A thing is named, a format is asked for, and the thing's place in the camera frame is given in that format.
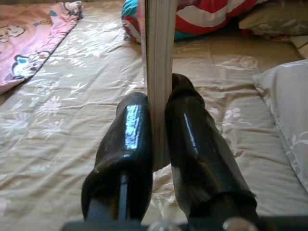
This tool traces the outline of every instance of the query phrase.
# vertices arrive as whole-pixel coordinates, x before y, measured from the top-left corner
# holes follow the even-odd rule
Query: red and white fabric
[[[193,35],[207,34],[264,1],[267,0],[179,0],[176,30]]]

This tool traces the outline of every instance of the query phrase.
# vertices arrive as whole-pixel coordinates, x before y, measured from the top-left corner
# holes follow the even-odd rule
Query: wrinkled fabric
[[[123,1],[85,3],[84,18],[31,81],[0,96],[0,230],[58,231],[82,219],[81,188],[100,141],[131,92],[146,92],[139,44],[123,40]],[[176,42],[173,72],[190,78],[256,195],[261,215],[308,213],[252,76],[301,59],[291,44],[233,28]],[[186,220],[171,167],[154,173],[143,223]]]
[[[0,94],[32,77],[76,25],[81,2],[0,5]]]

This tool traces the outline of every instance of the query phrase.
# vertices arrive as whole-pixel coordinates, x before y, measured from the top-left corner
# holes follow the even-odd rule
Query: bed
[[[0,96],[1,230],[59,230],[82,219],[80,193],[116,106],[146,92],[141,48],[121,26],[123,1],[85,2],[84,18],[30,80]],[[260,215],[308,213],[308,195],[252,76],[302,59],[289,43],[232,26],[174,46],[173,72],[190,78],[230,146]],[[154,173],[143,219],[185,222],[171,167]]]

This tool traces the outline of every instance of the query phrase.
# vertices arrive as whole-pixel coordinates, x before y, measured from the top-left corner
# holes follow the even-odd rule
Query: pink blanket
[[[0,5],[0,94],[32,77],[80,16],[80,1]]]

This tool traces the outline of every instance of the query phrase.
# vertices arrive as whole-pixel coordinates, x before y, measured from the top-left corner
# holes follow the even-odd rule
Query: cushion
[[[308,35],[308,1],[276,0],[255,7],[242,21],[240,29],[256,35]]]
[[[308,59],[308,35],[292,36],[290,40],[296,46],[298,52],[305,59]]]
[[[175,40],[204,35],[224,27],[230,20],[267,0],[178,0]],[[136,11],[138,0],[126,0],[122,22],[128,35],[140,42]]]
[[[290,164],[308,192],[308,60],[279,65],[254,76],[275,119]]]

